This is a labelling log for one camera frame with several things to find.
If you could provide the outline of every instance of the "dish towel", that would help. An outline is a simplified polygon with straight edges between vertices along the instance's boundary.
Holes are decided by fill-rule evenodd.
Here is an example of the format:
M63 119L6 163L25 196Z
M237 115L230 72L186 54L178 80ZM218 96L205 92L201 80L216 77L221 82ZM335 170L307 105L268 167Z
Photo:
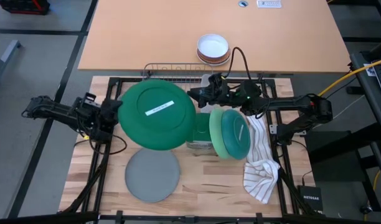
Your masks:
M266 204L278 180L280 165L272 159L263 118L248 116L247 120L250 123L251 144L245 164L243 186L251 196Z

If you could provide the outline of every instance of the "wooden board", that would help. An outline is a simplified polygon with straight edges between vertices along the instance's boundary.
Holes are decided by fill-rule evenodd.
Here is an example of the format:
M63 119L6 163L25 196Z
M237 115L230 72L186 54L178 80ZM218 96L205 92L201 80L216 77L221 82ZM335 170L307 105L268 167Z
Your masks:
M244 51L250 71L349 70L349 54L326 0L285 0L281 9L258 8L256 0L248 3L99 0L78 68L142 70L147 63L200 62L197 41L214 33L230 48ZM232 71L245 71L239 52Z
M93 77L90 92L97 96L96 101L101 103L106 95L109 77ZM288 78L275 79L278 96L292 96L293 91ZM124 83L125 92L134 83ZM178 84L186 89L195 84ZM284 123L297 118L296 111L282 112ZM144 203L133 197L126 188L124 176L126 165L131 156L141 146L131 141L117 125L115 134L121 136L128 143L128 148L119 154L110 156L106 173L101 213L114 215L117 210L126 215L195 215L205 217L254 217L261 212L264 217L280 217L280 202L278 190L274 189L267 205L249 195L243 188L243 167L245 159L222 160L213 150L193 150L181 147L173 149L181 167L181 177L174 193L158 203ZM304 143L302 138L295 140ZM111 152L123 147L123 143L113 138ZM308 153L299 144L289 147L289 157L295 184L301 184L302 175L311 170ZM63 191L60 210L67 208L77 197L87 182L93 151L87 143L75 147L72 162ZM307 185L314 185L312 174L306 175ZM95 197L96 188L92 192L91 206ZM286 204L291 211L289 193L286 191Z

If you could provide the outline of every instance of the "green bowl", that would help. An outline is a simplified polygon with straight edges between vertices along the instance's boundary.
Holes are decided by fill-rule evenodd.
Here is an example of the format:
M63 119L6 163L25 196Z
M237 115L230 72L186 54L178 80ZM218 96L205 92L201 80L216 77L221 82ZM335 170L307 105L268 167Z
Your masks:
M250 133L243 116L235 110L227 110L221 120L222 138L228 153L235 159L243 159L250 150Z
M225 147L222 138L222 128L221 128L221 120L224 110L220 108L216 108L211 111L210 115L210 137L211 142L213 143L213 147L218 154L218 156L222 159L230 159L232 158Z

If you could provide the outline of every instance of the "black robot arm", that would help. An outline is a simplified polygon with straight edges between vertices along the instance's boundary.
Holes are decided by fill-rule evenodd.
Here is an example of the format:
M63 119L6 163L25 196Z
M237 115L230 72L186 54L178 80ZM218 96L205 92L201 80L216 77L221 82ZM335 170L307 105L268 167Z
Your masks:
M38 96L31 99L22 116L53 119L81 135L86 134L93 141L105 143L111 139L111 131L118 123L117 111L123 102L105 99L99 105L95 98L95 95L86 93L83 98L77 97L72 106L66 106L48 96Z
M300 111L302 115L289 124L276 127L276 140L279 144L291 144L295 133L307 131L315 124L332 120L331 103L325 98L310 94L286 98L269 98L255 80L242 81L239 86L230 88L221 73L209 77L207 87L192 88L187 94L198 102L199 108L207 104L240 107L246 116L258 116L266 111Z

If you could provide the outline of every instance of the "white label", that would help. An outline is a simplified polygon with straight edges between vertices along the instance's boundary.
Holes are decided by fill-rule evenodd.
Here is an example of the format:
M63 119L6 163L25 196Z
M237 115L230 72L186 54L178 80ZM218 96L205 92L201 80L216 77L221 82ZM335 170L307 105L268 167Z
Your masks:
M165 104L163 104L161 106L158 106L157 108L153 108L153 109L145 112L145 114L146 114L146 116L149 116L149 115L154 114L156 112L159 112L159 111L163 110L164 108L167 108L167 107L169 107L169 106L171 106L173 104L174 104L174 102L171 100L170 102L167 102L167 103L165 103Z
M282 8L281 0L257 0L260 8Z
M366 69L367 75L370 77L376 77L376 71L374 67L370 67Z
M240 141L240 138L242 137L242 132L243 132L243 124L242 124L242 127L240 128L240 132L239 132L239 141Z

